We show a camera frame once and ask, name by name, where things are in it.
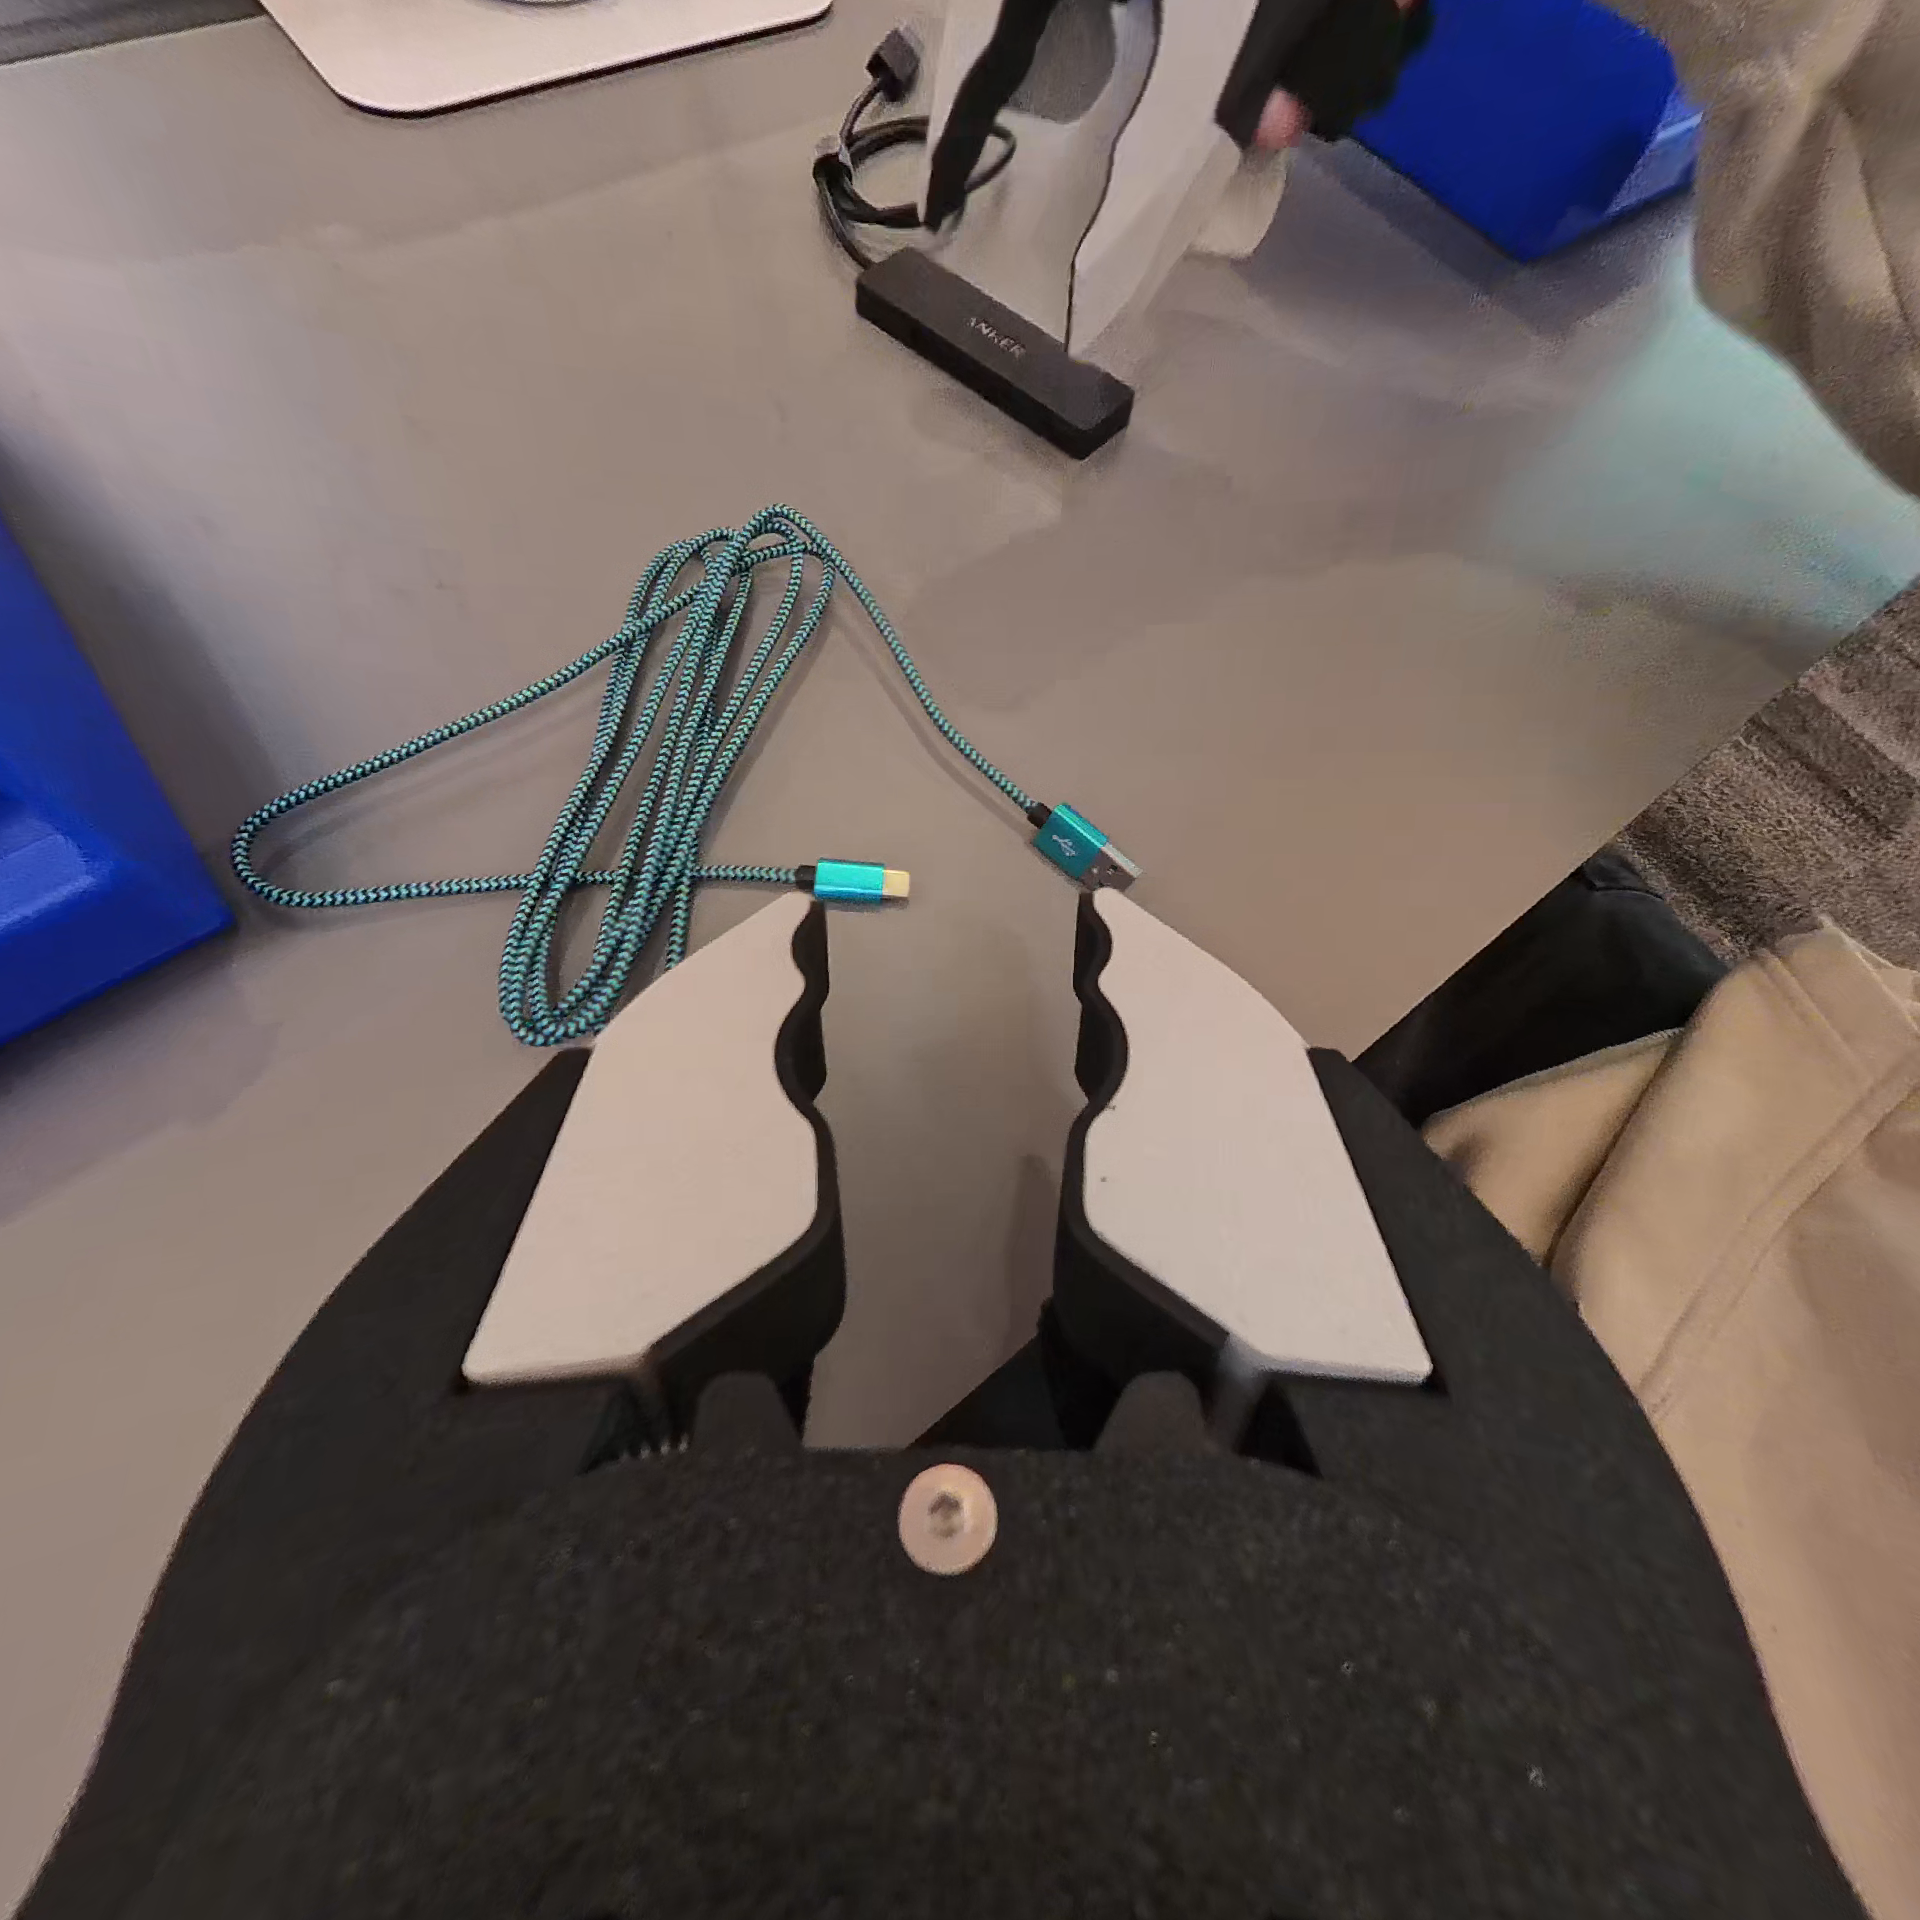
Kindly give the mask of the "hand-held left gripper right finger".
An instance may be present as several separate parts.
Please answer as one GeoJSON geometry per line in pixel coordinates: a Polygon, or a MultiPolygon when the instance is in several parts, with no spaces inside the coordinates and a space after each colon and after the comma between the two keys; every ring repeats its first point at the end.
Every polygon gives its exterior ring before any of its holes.
{"type": "Polygon", "coordinates": [[[1239,1439],[1286,1380],[1437,1377],[1311,1044],[1128,893],[1072,950],[1085,1096],[1063,1155],[1055,1320],[1117,1393],[1190,1383],[1239,1439]]]}

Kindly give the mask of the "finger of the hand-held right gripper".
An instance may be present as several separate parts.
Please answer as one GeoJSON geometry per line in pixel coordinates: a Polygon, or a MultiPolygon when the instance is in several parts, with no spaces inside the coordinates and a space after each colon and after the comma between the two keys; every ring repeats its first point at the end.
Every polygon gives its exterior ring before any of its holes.
{"type": "Polygon", "coordinates": [[[997,131],[997,115],[1027,81],[1053,21],[1053,1],[999,1],[992,29],[959,69],[941,133],[929,133],[929,185],[921,223],[945,229],[969,199],[971,180],[997,131]]]}
{"type": "Polygon", "coordinates": [[[1113,5],[1117,59],[1093,108],[1096,199],[1066,283],[1066,344],[1102,361],[1190,254],[1247,257],[1270,232],[1291,151],[1258,144],[1295,5],[1113,5]]]}

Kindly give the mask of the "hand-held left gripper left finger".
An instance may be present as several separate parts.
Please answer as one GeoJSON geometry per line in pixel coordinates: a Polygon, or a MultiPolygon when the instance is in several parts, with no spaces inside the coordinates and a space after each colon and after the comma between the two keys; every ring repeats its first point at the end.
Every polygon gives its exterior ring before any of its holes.
{"type": "Polygon", "coordinates": [[[827,911],[784,895],[587,1048],[465,1355],[472,1387],[625,1380],[688,1425],[721,1375],[803,1401],[848,1303],[827,911]]]}

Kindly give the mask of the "black usb hub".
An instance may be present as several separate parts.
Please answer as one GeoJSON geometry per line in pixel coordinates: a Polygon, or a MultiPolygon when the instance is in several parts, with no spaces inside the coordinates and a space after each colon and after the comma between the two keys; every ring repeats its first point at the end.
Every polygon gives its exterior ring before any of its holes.
{"type": "Polygon", "coordinates": [[[855,311],[1078,461],[1131,422],[1137,390],[1128,382],[1075,358],[1042,326],[929,254],[902,248],[863,269],[855,311]]]}

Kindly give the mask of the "blue plastic bin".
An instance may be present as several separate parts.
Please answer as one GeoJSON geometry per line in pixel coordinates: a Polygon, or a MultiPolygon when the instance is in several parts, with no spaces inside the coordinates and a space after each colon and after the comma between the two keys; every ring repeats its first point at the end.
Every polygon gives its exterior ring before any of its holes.
{"type": "Polygon", "coordinates": [[[3,1043],[229,931],[233,910],[3,529],[3,1043]]]}
{"type": "Polygon", "coordinates": [[[1701,110],[1666,45],[1609,5],[1446,1],[1354,137],[1534,260],[1687,190],[1701,110]]]}

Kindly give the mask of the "black trousers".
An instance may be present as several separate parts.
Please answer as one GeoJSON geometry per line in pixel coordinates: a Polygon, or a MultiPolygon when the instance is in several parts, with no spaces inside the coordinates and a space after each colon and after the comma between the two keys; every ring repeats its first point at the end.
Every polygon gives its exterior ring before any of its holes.
{"type": "Polygon", "coordinates": [[[1595,1051],[1685,1025],[1729,964],[1621,852],[1559,880],[1357,1069],[1414,1125],[1595,1051]]]}

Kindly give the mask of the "wooden document stand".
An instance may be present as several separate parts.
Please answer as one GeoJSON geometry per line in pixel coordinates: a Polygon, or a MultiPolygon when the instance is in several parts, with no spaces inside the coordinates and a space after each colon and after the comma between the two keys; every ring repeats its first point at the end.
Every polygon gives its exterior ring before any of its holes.
{"type": "Polygon", "coordinates": [[[430,117],[798,31],[831,1],[266,1],[351,108],[430,117]]]}

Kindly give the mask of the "beige hoodie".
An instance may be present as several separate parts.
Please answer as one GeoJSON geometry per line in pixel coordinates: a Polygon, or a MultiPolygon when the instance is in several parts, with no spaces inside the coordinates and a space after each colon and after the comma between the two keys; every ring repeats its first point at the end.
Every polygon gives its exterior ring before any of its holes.
{"type": "Polygon", "coordinates": [[[1424,1125],[1687,1484],[1872,1915],[1918,1915],[1918,984],[1834,923],[1424,1125]]]}

